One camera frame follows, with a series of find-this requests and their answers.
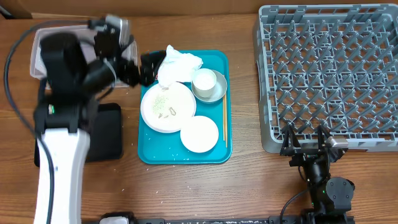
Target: wooden chopsticks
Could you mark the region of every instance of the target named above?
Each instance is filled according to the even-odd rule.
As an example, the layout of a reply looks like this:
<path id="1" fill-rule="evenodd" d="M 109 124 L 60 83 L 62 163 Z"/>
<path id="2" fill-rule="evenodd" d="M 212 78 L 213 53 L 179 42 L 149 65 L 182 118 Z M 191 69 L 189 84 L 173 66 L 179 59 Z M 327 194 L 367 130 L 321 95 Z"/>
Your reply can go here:
<path id="1" fill-rule="evenodd" d="M 225 141 L 225 147 L 228 147 L 228 117 L 227 117 L 227 102 L 226 93 L 223 97 L 223 139 Z"/>

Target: white saucer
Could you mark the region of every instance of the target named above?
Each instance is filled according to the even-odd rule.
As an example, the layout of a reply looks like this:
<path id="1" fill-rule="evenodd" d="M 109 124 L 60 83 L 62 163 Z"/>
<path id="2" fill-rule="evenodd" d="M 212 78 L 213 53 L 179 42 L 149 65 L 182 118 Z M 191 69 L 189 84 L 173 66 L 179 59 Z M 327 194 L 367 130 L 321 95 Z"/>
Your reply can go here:
<path id="1" fill-rule="evenodd" d="M 192 152 L 203 153 L 212 149 L 218 141 L 218 128 L 206 116 L 194 116 L 187 120 L 180 132 L 182 144 Z"/>
<path id="2" fill-rule="evenodd" d="M 215 88 L 213 90 L 213 94 L 208 97 L 201 97 L 199 96 L 199 94 L 197 93 L 194 84 L 192 84 L 192 93 L 195 95 L 196 98 L 198 98 L 198 100 L 204 102 L 204 103 L 214 103 L 218 100 L 220 100 L 226 93 L 226 90 L 228 88 L 228 84 L 226 82 L 226 79 L 224 77 L 223 74 L 221 74 L 220 72 L 217 72 L 216 70 L 212 70 L 217 77 L 217 82 L 215 85 Z"/>
<path id="3" fill-rule="evenodd" d="M 141 101 L 141 116 L 155 131 L 174 133 L 195 115 L 197 103 L 191 90 L 179 82 L 168 89 L 154 85 Z"/>

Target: plastic dish rack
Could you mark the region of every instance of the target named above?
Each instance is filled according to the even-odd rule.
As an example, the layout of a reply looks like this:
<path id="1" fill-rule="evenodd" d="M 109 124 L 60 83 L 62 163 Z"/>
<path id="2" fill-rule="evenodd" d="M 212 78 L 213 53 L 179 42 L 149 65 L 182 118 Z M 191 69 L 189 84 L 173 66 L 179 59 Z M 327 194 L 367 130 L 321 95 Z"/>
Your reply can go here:
<path id="1" fill-rule="evenodd" d="M 398 6 L 262 6 L 253 30 L 262 146 L 322 124 L 352 149 L 398 151 Z"/>

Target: wooden table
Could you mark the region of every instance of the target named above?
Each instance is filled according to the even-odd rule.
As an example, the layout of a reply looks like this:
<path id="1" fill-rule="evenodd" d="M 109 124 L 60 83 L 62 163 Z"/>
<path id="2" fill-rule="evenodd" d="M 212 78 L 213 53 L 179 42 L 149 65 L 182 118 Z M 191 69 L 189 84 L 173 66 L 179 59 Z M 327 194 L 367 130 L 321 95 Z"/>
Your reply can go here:
<path id="1" fill-rule="evenodd" d="M 229 60 L 233 154 L 220 165 L 149 166 L 137 155 L 140 91 L 119 89 L 107 102 L 122 106 L 125 155 L 118 161 L 87 164 L 82 216 L 133 211 L 138 218 L 243 218 L 278 215 L 284 203 L 305 188 L 289 157 L 266 153 L 260 140 L 259 87 L 254 64 L 252 27 L 256 15 L 133 17 L 139 51 L 219 49 Z M 20 34 L 38 21 L 0 22 L 0 69 Z M 10 85 L 14 99 L 30 117 L 39 81 L 29 76 L 33 35 L 13 57 Z M 34 139 L 0 96 L 0 223 L 32 223 L 39 170 L 33 163 Z M 397 223 L 397 153 L 350 151 L 331 166 L 332 176 L 356 185 L 353 209 L 357 223 Z M 286 214 L 310 207 L 309 197 L 293 202 Z"/>

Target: crumpled napkin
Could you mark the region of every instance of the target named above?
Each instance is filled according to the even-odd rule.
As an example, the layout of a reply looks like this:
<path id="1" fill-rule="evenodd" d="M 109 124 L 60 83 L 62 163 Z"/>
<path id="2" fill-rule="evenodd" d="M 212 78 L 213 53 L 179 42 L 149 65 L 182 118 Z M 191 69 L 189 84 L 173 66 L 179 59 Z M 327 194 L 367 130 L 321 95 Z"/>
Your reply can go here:
<path id="1" fill-rule="evenodd" d="M 166 49 L 166 57 L 160 64 L 157 79 L 164 88 L 174 82 L 191 82 L 193 73 L 201 65 L 203 65 L 203 61 L 200 57 L 190 53 L 180 53 L 169 45 Z"/>

